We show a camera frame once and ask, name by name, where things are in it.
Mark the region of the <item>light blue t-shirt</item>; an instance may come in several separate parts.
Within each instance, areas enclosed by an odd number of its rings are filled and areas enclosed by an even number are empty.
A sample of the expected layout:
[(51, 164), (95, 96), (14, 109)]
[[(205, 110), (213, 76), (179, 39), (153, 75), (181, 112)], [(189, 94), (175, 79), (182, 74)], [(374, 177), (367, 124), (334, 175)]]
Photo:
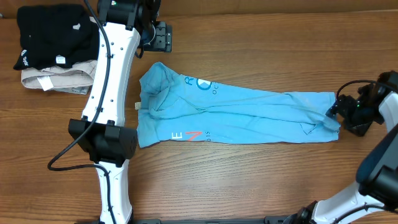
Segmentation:
[(179, 74), (157, 62), (140, 79), (140, 147), (162, 141), (226, 144), (318, 143), (338, 140), (326, 116), (332, 92), (272, 92)]

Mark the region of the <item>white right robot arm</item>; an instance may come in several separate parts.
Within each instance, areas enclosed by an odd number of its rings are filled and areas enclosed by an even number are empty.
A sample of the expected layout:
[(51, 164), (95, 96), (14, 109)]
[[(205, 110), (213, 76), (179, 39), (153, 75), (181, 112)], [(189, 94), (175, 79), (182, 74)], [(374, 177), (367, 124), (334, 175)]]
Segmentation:
[(397, 213), (397, 72), (362, 80), (358, 98), (336, 94), (327, 115), (339, 114), (343, 126), (364, 136), (373, 123), (385, 124), (387, 134), (362, 161), (356, 180), (333, 197), (314, 201), (282, 223), (351, 223), (375, 212)]

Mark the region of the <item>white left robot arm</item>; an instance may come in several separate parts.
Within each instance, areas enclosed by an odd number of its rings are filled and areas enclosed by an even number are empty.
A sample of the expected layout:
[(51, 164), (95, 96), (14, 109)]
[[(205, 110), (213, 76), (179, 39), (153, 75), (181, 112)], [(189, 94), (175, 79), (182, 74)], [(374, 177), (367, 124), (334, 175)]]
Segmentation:
[(170, 52), (171, 26), (159, 22), (160, 0), (99, 1), (98, 59), (90, 97), (68, 132), (88, 153), (101, 192), (98, 223), (133, 223), (127, 170), (137, 131), (125, 126), (126, 93), (132, 61), (145, 51)]

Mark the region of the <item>black folded garment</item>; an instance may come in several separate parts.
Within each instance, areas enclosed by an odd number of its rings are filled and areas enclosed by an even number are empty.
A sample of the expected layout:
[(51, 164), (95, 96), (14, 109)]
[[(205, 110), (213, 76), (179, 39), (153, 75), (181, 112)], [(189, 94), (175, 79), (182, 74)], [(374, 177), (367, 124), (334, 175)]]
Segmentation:
[(98, 58), (98, 26), (82, 5), (23, 6), (17, 25), (22, 51), (15, 70), (71, 68)]

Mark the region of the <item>beige folded garment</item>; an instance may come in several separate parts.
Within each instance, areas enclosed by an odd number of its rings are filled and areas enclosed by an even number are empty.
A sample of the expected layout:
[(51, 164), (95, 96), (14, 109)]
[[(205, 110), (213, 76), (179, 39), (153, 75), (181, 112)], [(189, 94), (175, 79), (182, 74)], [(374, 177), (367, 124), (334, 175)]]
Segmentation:
[(56, 90), (57, 88), (70, 88), (79, 86), (92, 86), (96, 60), (78, 62), (71, 68), (58, 66), (43, 68), (27, 68), (21, 71), (21, 83), (30, 89)]

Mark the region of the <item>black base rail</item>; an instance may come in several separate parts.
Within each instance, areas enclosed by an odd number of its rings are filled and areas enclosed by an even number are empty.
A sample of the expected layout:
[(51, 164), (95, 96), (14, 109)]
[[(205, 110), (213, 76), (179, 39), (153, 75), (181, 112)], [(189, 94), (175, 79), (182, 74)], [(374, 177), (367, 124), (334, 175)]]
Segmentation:
[(133, 220), (130, 219), (127, 224), (283, 224), (288, 216), (266, 216), (264, 218), (250, 218), (250, 219), (219, 219), (219, 220), (160, 220), (160, 219), (145, 219)]

